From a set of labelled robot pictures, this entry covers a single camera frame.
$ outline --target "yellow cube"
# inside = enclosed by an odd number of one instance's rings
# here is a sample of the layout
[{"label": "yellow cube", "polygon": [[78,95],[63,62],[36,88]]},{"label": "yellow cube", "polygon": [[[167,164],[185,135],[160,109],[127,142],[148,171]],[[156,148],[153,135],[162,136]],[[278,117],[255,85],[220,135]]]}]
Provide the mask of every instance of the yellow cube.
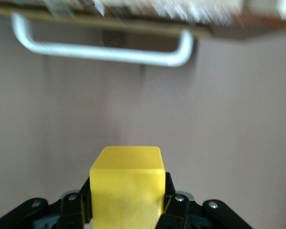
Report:
[{"label": "yellow cube", "polygon": [[94,229],[154,229],[165,169],[156,146],[108,146],[90,169]]}]

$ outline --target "white handle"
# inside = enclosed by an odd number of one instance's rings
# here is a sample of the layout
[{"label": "white handle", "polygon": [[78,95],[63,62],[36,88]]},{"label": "white handle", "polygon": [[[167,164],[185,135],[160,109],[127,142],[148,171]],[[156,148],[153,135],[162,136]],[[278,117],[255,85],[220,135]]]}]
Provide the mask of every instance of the white handle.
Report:
[{"label": "white handle", "polygon": [[11,19],[14,34],[20,43],[28,50],[44,55],[177,67],[189,60],[194,44],[194,39],[188,30],[182,31],[179,46],[173,52],[36,42],[32,37],[31,23],[28,19],[19,13],[13,13]]}]

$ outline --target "screw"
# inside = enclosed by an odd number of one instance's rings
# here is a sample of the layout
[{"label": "screw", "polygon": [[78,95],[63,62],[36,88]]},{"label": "screw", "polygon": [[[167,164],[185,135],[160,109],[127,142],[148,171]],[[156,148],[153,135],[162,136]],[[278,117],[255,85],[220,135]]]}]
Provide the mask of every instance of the screw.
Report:
[{"label": "screw", "polygon": [[32,207],[38,207],[41,204],[40,200],[36,199],[34,200],[34,202],[32,203]]},{"label": "screw", "polygon": [[74,199],[76,199],[76,195],[71,195],[71,196],[69,196],[69,198],[68,198],[68,200],[74,200]]},{"label": "screw", "polygon": [[213,201],[209,202],[209,206],[210,206],[211,208],[213,208],[213,209],[218,208],[218,204],[216,204],[216,203],[213,202]]},{"label": "screw", "polygon": [[181,195],[177,195],[177,196],[175,197],[175,199],[176,199],[178,202],[184,201],[184,198],[183,198],[183,196],[181,196]]}]

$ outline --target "yellow block top face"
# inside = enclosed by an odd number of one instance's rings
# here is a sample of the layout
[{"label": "yellow block top face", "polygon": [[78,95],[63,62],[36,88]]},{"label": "yellow block top face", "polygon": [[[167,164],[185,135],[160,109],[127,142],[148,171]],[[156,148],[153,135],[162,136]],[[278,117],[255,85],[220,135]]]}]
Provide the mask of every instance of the yellow block top face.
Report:
[{"label": "yellow block top face", "polygon": [[155,146],[106,147],[90,169],[94,229],[153,229],[163,211],[165,169]]}]

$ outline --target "yellow block front face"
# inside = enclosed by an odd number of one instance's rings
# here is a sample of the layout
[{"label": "yellow block front face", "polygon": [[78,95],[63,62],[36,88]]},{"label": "yellow block front face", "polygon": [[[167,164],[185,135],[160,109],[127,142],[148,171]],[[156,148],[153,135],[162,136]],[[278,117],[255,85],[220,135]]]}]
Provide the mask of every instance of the yellow block front face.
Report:
[{"label": "yellow block front face", "polygon": [[154,229],[165,169],[155,146],[106,147],[90,169],[94,229]]}]

